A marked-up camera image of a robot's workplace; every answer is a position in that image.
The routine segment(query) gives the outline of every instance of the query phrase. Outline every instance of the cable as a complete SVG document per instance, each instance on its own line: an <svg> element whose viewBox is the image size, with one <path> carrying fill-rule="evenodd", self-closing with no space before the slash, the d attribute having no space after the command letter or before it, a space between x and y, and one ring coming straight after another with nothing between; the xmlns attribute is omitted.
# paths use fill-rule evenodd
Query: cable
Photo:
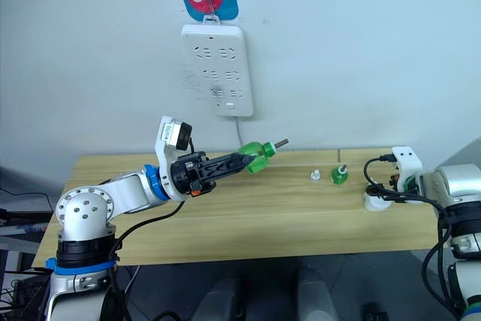
<svg viewBox="0 0 481 321"><path fill-rule="evenodd" d="M127 294L129 292L130 286L134 283L135 278L137 277L138 272L141 270L140 266L137 266L137 269L135 270L134 274L132 275L132 278L130 279L129 283L127 283L125 293Z"/></svg>
<svg viewBox="0 0 481 321"><path fill-rule="evenodd" d="M234 117L235 121L235 130L237 131L237 139L239 140L239 145L242 147L244 145L241 136L241 130L239 129L239 117Z"/></svg>
<svg viewBox="0 0 481 321"><path fill-rule="evenodd" d="M436 208L437 212L439 213L437 218L437 243L429 250L428 254L426 255L426 257L422 262L422 267L421 267L422 282L424 283L429 293L431 293L431 295L438 302L440 302L440 304L442 304L456 319L459 319L461 315L458 314L454 306L454 302L452 302L452 299L449 296L449 292L446 286L446 280L444 279L444 272L443 272L443 245L448 241L452 232L452 225L447 222L449 219L448 212L444 207L442 207L436 201L433 201L422 195L417 195L409 192L393 191L383 187L378 183L375 183L372 180L372 178L369 177L368 175L368 166L369 164L376 161L396 162L396 158L393 154L386 154L378 158L369 159L364 165L363 173L366 180L368 180L368 182L374 188L380 191L380 194L385 201L396 201L396 202L421 201L421 202L430 204L431 206ZM443 235L443 227L442 227L443 220L445 220L447 223L447 230L444 233L444 235ZM441 289L443 291L444 299L434 291L434 289L432 288L431 284L428 281L428 276L427 276L428 264L436 252L437 252L437 273L438 273Z"/></svg>
<svg viewBox="0 0 481 321"><path fill-rule="evenodd" d="M192 137L189 139L190 145L190 153L194 153L194 142L192 141Z"/></svg>
<svg viewBox="0 0 481 321"><path fill-rule="evenodd" d="M42 195L42 196L45 197L45 199L47 200L48 207L50 207L50 210L51 210L52 213L53 213L53 208L52 208L52 205L50 204L50 199L48 198L48 195L47 195L46 193L43 193L43 192L13 193L13 192L10 192L9 190L7 190L7 189L5 189L5 188L1 188L1 187L0 187L0 190L2 190L3 192L8 193L9 195Z"/></svg>
<svg viewBox="0 0 481 321"><path fill-rule="evenodd" d="M455 319L459 319L459 315L457 314L456 310L454 310L449 303L444 300L441 296L439 296L436 291L432 288L431 284L428 281L428 265L429 262L431 261L431 258L433 255L439 251L439 249L442 249L443 245L448 241L452 231L452 226L448 225L447 231L444 233L444 236L431 248L422 261L422 266L421 266L421 277L422 277L422 282L424 283L424 286L426 289L431 293L431 295L441 304L443 307L445 307L454 317Z"/></svg>
<svg viewBox="0 0 481 321"><path fill-rule="evenodd" d="M113 243L113 246L112 248L110 249L110 252L109 252L109 255L108 255L108 259L109 260L115 260L115 251L117 251L119 249L119 245L122 243L123 240L126 239L126 237L128 235L130 235L133 231L135 231L136 229L139 229L140 227L142 226L145 226L145 225L148 225L149 223L154 223L154 222L157 222L157 221L160 221L160 220L165 220L169 217L172 217L173 215L175 215L183 206L185 202L182 201L181 203L179 203L179 205L175 208L175 210L173 210L172 212L170 213L167 213L166 215L164 216L159 216L159 217L154 217L154 218L151 218L149 220L145 220L143 222L140 222L136 225L133 225L130 229L128 229L127 231L123 232L119 238L117 238L115 240L115 242ZM109 278L110 278L110 284L112 285L112 289L113 291L116 293L116 296L120 302L120 304L122 305L122 311L123 311L123 315L124 317L127 319L127 321L132 321L132 318L130 316L130 313L129 313L129 309L127 308L127 304L126 304L126 294L125 292L121 292L120 289L119 289L119 285L117 285L117 281L116 281L116 277L115 277L115 273L113 272L113 268L109 268L108 269L108 275L109 275Z"/></svg>
<svg viewBox="0 0 481 321"><path fill-rule="evenodd" d="M10 296L10 300L11 300L12 302L15 302L15 300L14 300L15 298L14 298L13 295L11 294L14 290L12 289L12 290L10 291L9 289L2 289L2 291L3 291L3 290L4 290L5 292L0 293L0 296L3 296L3 295L7 295L7 294L8 294L8 295Z"/></svg>
<svg viewBox="0 0 481 321"><path fill-rule="evenodd" d="M164 317L171 317L172 319L174 319L175 321L182 321L182 319L180 318L179 315L177 315L175 312L173 311L164 311L162 313L159 313L157 316L155 316L152 321L159 321L161 319L163 319Z"/></svg>
<svg viewBox="0 0 481 321"><path fill-rule="evenodd" d="M438 243L439 243L439 240L441 240L442 238L443 238L443 227L441 226L441 222L438 222L437 223ZM443 245L444 244L440 245L440 247L437 249L437 276L439 278L439 283L441 285L441 291L443 291L444 300L449 304L449 306L451 306L451 308L453 310L457 311L456 306L455 306L454 302L452 301L451 296L449 295L448 287L446 285L446 279L444 278Z"/></svg>
<svg viewBox="0 0 481 321"><path fill-rule="evenodd" d="M47 284L45 288L44 297L42 298L42 302L40 303L40 310L38 310L37 321L43 321L45 308L47 308L48 298L50 296L50 283Z"/></svg>
<svg viewBox="0 0 481 321"><path fill-rule="evenodd" d="M47 277L47 279L42 282L42 284L38 287L38 290L35 291L35 293L33 294L32 298L30 298L30 301L25 305L25 307L23 308L22 310L22 313L20 314L20 319L23 319L23 315L25 314L25 312L27 311L27 309L29 308L30 304L32 304L33 300L35 300L35 298L37 297L38 293L42 290L42 288L44 287L44 285L48 282L50 278Z"/></svg>
<svg viewBox="0 0 481 321"><path fill-rule="evenodd" d="M36 274L38 276L48 276L51 274L47 272L32 272L32 271L4 271L6 274Z"/></svg>

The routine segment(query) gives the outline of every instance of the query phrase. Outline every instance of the green plastic bottle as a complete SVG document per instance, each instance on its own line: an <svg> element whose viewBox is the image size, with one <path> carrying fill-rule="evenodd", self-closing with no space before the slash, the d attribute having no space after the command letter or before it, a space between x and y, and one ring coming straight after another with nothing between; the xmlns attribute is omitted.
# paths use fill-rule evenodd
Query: green plastic bottle
<svg viewBox="0 0 481 321"><path fill-rule="evenodd" d="M346 182L348 176L349 174L347 173L346 165L340 165L339 167L334 168L331 172L332 183L336 184L343 184Z"/></svg>
<svg viewBox="0 0 481 321"><path fill-rule="evenodd" d="M249 163L246 167L249 173L254 174L267 167L269 159L276 154L277 148L271 142L264 144L259 142L250 142L239 148L238 152L248 156L255 156L254 160L251 161L251 163Z"/></svg>

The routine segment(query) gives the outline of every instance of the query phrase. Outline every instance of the white bottle cap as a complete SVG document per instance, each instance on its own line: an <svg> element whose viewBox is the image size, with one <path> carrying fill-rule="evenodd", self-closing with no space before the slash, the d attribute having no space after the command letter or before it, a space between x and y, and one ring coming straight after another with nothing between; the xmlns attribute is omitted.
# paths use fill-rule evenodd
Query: white bottle cap
<svg viewBox="0 0 481 321"><path fill-rule="evenodd" d="M321 180L321 171L319 169L315 169L314 171L310 172L310 180L313 182L319 182Z"/></svg>

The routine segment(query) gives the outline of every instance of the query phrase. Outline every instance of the white power strip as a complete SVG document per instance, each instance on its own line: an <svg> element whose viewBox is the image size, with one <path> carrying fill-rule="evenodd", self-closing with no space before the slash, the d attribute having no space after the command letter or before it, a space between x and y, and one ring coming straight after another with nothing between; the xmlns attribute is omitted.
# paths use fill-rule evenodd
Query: white power strip
<svg viewBox="0 0 481 321"><path fill-rule="evenodd" d="M220 116L250 117L254 113L242 29L210 24L185 25L182 42L188 60L210 103Z"/></svg>

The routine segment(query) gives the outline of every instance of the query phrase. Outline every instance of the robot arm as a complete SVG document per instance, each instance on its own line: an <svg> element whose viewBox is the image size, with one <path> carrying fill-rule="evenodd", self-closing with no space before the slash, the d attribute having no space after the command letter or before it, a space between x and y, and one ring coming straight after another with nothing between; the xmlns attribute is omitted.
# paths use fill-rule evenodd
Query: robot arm
<svg viewBox="0 0 481 321"><path fill-rule="evenodd" d="M391 177L393 189L407 198L424 196L446 211L447 220L440 220L452 227L449 245L458 260L448 268L450 298L464 315L462 320L481 320L481 170L475 165L452 165L423 172L411 148L393 147L392 155L390 161L399 170ZM376 187L366 190L379 196Z"/></svg>
<svg viewBox="0 0 481 321"><path fill-rule="evenodd" d="M115 243L113 218L208 193L216 186L215 180L240 172L255 158L231 153L208 159L204 152L193 152L191 131L187 123L163 117L155 145L159 167L145 165L61 196L56 206L62 226L58 250L56 259L47 261L53 269L47 321L97 320L106 313L109 319L123 319L108 275L116 264L109 255ZM189 145L192 153L179 157L179 151Z"/></svg>

